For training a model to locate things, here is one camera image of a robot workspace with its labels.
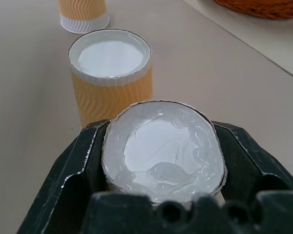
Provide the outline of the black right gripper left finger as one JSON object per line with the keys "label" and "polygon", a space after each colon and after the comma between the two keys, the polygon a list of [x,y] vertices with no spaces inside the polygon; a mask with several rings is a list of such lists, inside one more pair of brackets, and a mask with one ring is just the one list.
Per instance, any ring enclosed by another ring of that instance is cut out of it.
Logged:
{"label": "black right gripper left finger", "polygon": [[91,195],[104,189],[99,164],[108,124],[88,124],[55,160],[18,233],[80,232]]}

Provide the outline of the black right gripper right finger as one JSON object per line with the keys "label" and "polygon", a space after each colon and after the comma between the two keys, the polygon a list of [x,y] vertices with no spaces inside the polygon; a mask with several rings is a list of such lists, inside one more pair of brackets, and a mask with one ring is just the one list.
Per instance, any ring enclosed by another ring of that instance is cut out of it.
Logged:
{"label": "black right gripper right finger", "polygon": [[223,211],[235,234],[293,234],[293,176],[241,127],[214,122],[225,164]]}

